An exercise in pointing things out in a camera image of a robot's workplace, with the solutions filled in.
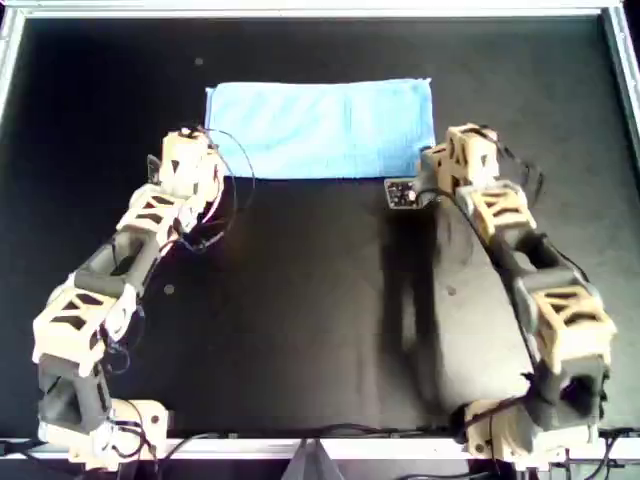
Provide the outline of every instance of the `robotic arm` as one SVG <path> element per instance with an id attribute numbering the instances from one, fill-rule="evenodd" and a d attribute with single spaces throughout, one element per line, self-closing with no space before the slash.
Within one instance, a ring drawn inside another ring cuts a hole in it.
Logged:
<path id="1" fill-rule="evenodd" d="M 151 400 L 109 395 L 100 361 L 126 333 L 158 262 L 218 206 L 224 161 L 205 133 L 182 129 L 150 158 L 150 183 L 131 196 L 113 237 L 57 287 L 33 322 L 42 399 L 38 436 L 69 461 L 115 471 L 164 456 L 168 412 Z"/>
<path id="2" fill-rule="evenodd" d="M 391 208 L 422 208 L 439 196 L 455 203 L 499 273 L 530 351 L 526 394 L 463 406 L 461 440 L 478 458 L 544 467 L 597 439 L 616 328 L 583 272 L 536 229 L 522 188 L 499 179 L 497 138 L 473 124 L 449 128 L 444 144 L 423 152 L 416 178 L 386 180 L 385 189 Z M 112 399 L 100 361 L 125 335 L 158 262 L 208 204 L 205 220 L 216 210 L 225 167 L 206 134 L 169 133 L 113 237 L 35 319 L 38 436 L 68 448 L 71 462 L 115 471 L 165 456 L 167 410 Z"/>
<path id="3" fill-rule="evenodd" d="M 502 279 L 532 360 L 524 396 L 457 412 L 461 440 L 478 458 L 544 467 L 597 440 L 616 327 L 584 272 L 536 229 L 522 188 L 498 178 L 505 148 L 497 139 L 474 124 L 449 128 L 446 143 L 423 153 L 415 179 L 385 186 L 391 208 L 422 208 L 438 196 L 456 204 Z"/>

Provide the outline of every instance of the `black fabric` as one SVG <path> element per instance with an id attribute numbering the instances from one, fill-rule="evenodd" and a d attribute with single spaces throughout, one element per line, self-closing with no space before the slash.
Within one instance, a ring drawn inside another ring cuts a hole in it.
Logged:
<path id="1" fill-rule="evenodd" d="M 640 421 L 639 205 L 596 20 L 30 20 L 0 132 L 0 434 L 36 431 L 33 319 L 110 238 L 167 130 L 203 118 L 206 86 L 405 76 L 433 77 L 437 138 L 487 123 L 543 168 L 540 227 L 589 272 L 621 331 L 607 421 Z M 145 338 L 111 394 L 162 401 L 174 434 L 439 421 L 443 387 L 416 385 L 403 348 L 410 310 L 423 362 L 458 362 L 441 372 L 452 402 L 492 396 L 506 380 L 479 359 L 499 343 L 441 319 L 439 335 L 459 342 L 439 352 L 433 237 L 428 215 L 385 214 L 379 181 L 259 182 L 222 243 L 202 257 L 177 246 L 159 266 Z M 468 322 L 505 311 L 460 305 L 461 289 L 447 285 L 441 300 Z"/>

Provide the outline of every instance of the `cable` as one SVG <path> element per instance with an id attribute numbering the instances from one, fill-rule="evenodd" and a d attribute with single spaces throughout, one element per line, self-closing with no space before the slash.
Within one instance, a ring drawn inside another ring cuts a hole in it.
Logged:
<path id="1" fill-rule="evenodd" d="M 480 478 L 489 478 L 493 474 L 490 472 L 480 473 L 459 473 L 454 475 L 436 475 L 429 473 L 413 473 L 399 477 L 397 480 L 477 480 Z"/>
<path id="2" fill-rule="evenodd" d="M 480 242 L 480 245 L 482 245 L 482 248 L 484 249 L 485 253 L 487 254 L 487 257 L 489 257 L 489 260 L 491 260 L 491 263 L 495 266 L 497 264 L 497 262 L 495 261 L 495 259 L 493 257 L 493 254 L 491 253 L 491 250 L 489 250 L 489 247 L 487 247 L 487 245 L 485 245 L 485 242 L 483 240 L 482 234 L 478 230 L 478 227 L 476 227 L 476 225 L 473 223 L 473 221 L 469 218 L 469 216 L 467 216 L 467 213 L 465 212 L 465 210 L 462 207 L 462 205 L 460 205 L 460 203 L 458 202 L 456 197 L 453 194 L 451 194 L 451 193 L 449 193 L 449 192 L 447 192 L 445 190 L 442 190 L 441 188 L 437 188 L 437 187 L 423 188 L 421 190 L 418 190 L 416 192 L 416 196 L 419 198 L 420 195 L 422 195 L 424 193 L 432 193 L 432 194 L 435 195 L 436 198 L 438 198 L 438 197 L 448 198 L 456 206 L 458 211 L 462 214 L 462 217 L 467 222 L 467 225 L 469 225 L 471 230 L 473 230 L 473 233 L 478 238 L 478 241 Z M 535 366 L 536 366 L 536 363 L 537 363 L 536 362 L 536 357 L 535 357 L 535 355 L 533 353 L 533 350 L 531 349 L 531 346 L 529 345 L 529 341 L 527 339 L 527 333 L 525 332 L 524 327 L 522 326 L 522 324 L 519 321 L 516 321 L 516 323 L 518 324 L 518 330 L 520 331 L 520 336 L 522 337 L 522 342 L 524 343 L 524 347 L 525 347 L 525 349 L 527 351 L 527 356 L 529 357 L 529 362 L 531 363 L 531 368 L 535 369 Z"/>
<path id="3" fill-rule="evenodd" d="M 549 236 L 546 233 L 542 234 L 542 238 L 544 238 L 545 240 L 547 240 L 547 242 L 549 242 L 551 244 L 551 246 L 553 247 L 553 249 L 558 253 L 558 255 L 560 255 L 562 257 L 562 259 L 564 261 L 566 261 L 567 263 L 569 263 L 573 268 L 575 268 L 580 275 L 582 275 L 582 278 L 584 279 L 585 282 L 589 282 L 589 275 L 587 275 L 587 272 L 584 271 L 584 269 L 578 265 L 575 261 L 573 261 L 569 255 L 565 254 L 564 252 L 562 252 L 558 247 L 556 247 L 555 245 L 553 245 L 551 243 L 551 241 L 549 240 Z"/>
<path id="4" fill-rule="evenodd" d="M 218 438 L 219 435 L 217 433 L 200 433 L 198 435 L 193 435 L 191 437 L 187 437 L 184 440 L 182 440 L 181 442 L 179 442 L 175 447 L 173 447 L 171 450 L 169 450 L 169 452 L 165 455 L 164 458 L 162 458 L 160 461 L 158 461 L 157 463 L 157 468 L 156 468 L 156 478 L 157 480 L 162 480 L 162 476 L 164 475 L 164 472 L 167 468 L 167 465 L 169 464 L 169 460 L 171 460 L 171 457 L 173 457 L 181 448 L 183 448 L 186 444 L 188 444 L 189 442 L 193 441 L 193 440 L 198 440 L 201 438 Z"/>
<path id="5" fill-rule="evenodd" d="M 618 434 L 618 435 L 615 435 L 614 437 L 606 440 L 607 447 L 606 447 L 606 449 L 604 451 L 604 455 L 602 457 L 602 460 L 600 460 L 600 463 L 598 463 L 598 466 L 593 471 L 593 473 L 591 473 L 591 475 L 588 475 L 587 477 L 585 477 L 584 480 L 594 480 L 600 474 L 600 472 L 602 471 L 603 468 L 607 467 L 607 469 L 608 469 L 609 455 L 611 455 L 611 450 L 613 450 L 613 446 L 616 444 L 616 441 L 621 436 L 622 436 L 622 434 Z"/>
<path id="6" fill-rule="evenodd" d="M 232 134 L 230 134 L 229 132 L 226 132 L 224 130 L 220 130 L 219 128 L 204 128 L 203 127 L 202 130 L 204 130 L 205 132 L 218 132 L 218 133 L 220 133 L 222 135 L 225 135 L 226 137 L 228 137 L 231 140 L 233 140 L 233 142 L 242 151 L 242 154 L 244 155 L 244 158 L 247 161 L 247 165 L 249 165 L 249 169 L 251 170 L 251 181 L 252 181 L 251 193 L 249 194 L 249 197 L 247 198 L 247 201 L 245 202 L 244 207 L 242 207 L 243 210 L 248 209 L 251 206 L 251 203 L 253 202 L 253 198 L 255 197 L 255 193 L 256 193 L 256 172 L 253 169 L 253 164 L 251 163 L 251 159 L 249 159 L 249 154 L 244 149 L 242 144 L 238 141 L 238 139 L 236 137 L 234 137 Z"/>
<path id="7" fill-rule="evenodd" d="M 525 398 L 524 395 L 521 397 L 509 398 L 507 400 L 504 400 L 498 403 L 495 407 L 490 408 L 489 410 L 485 410 L 481 413 L 478 413 L 477 415 L 474 415 L 473 417 L 471 417 L 470 420 L 465 422 L 465 424 L 463 425 L 463 429 L 466 431 L 469 429 L 469 427 L 471 427 L 472 425 L 475 425 L 478 422 L 481 422 L 487 417 L 493 418 L 494 415 L 500 412 L 503 412 L 504 410 L 507 410 L 511 407 L 515 407 L 516 405 L 521 403 L 524 400 L 524 398 Z"/>
<path id="8" fill-rule="evenodd" d="M 480 127 L 478 128 L 469 128 L 468 130 L 465 131 L 465 133 L 474 133 L 479 137 L 482 137 L 485 140 L 493 143 L 502 156 L 507 157 L 516 165 L 524 167 L 524 177 L 523 177 L 524 180 L 522 182 L 523 185 L 529 184 L 529 179 L 532 171 L 536 173 L 536 186 L 533 190 L 533 195 L 532 195 L 533 198 L 531 201 L 531 205 L 532 206 L 535 205 L 538 201 L 538 198 L 540 197 L 540 192 L 542 191 L 542 187 L 544 185 L 544 173 L 542 172 L 542 170 L 540 170 L 540 167 L 538 167 L 536 164 L 521 160 L 511 151 L 509 147 L 504 145 L 499 140 L 496 140 L 490 137 L 489 135 L 487 135 L 487 133 L 485 133 L 484 131 L 484 129 L 487 129 L 487 128 L 490 128 L 490 127 L 488 125 L 480 125 Z"/>

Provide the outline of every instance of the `blue cloth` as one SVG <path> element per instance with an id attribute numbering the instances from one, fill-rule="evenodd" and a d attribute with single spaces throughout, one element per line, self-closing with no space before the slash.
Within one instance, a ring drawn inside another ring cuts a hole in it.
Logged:
<path id="1" fill-rule="evenodd" d="M 205 127 L 232 134 L 265 179 L 411 176 L 434 145 L 428 79 L 222 83 L 207 89 Z M 209 133 L 233 174 L 251 176 L 240 148 Z"/>

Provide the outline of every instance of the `blue towel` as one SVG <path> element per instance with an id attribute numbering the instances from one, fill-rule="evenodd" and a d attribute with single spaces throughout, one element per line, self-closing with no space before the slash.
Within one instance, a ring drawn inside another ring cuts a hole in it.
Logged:
<path id="1" fill-rule="evenodd" d="M 428 79 L 222 83 L 207 89 L 205 127 L 232 134 L 264 179 L 411 176 L 434 145 Z M 240 148 L 210 134 L 233 174 L 251 176 Z"/>

